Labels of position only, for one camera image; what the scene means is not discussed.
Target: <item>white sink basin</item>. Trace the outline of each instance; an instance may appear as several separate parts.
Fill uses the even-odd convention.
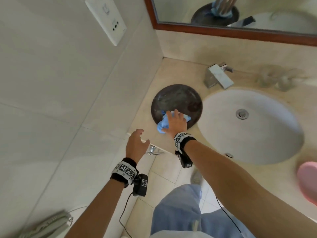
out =
[[[203,107],[198,121],[201,133],[218,152],[235,160],[274,164],[303,146],[303,130],[295,116],[265,95],[231,89],[209,96]]]

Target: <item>wall socket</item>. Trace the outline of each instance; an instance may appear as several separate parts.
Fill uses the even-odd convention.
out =
[[[113,0],[85,0],[85,3],[113,45],[125,34],[125,23]]]

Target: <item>shoe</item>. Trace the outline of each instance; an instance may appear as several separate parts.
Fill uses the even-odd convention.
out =
[[[201,175],[198,169],[194,170],[191,176],[191,184],[201,186],[202,183],[203,183],[203,176]]]

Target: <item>pink object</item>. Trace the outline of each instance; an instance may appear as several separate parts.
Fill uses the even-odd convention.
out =
[[[317,205],[317,162],[303,163],[297,171],[297,177],[303,196]]]

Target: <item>jeans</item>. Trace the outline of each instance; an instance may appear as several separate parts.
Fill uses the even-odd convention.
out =
[[[181,185],[170,192],[156,206],[153,213],[151,235],[161,230],[201,231],[213,238],[243,238],[222,209],[201,214],[200,185]],[[244,237],[255,238],[242,222],[225,208]]]

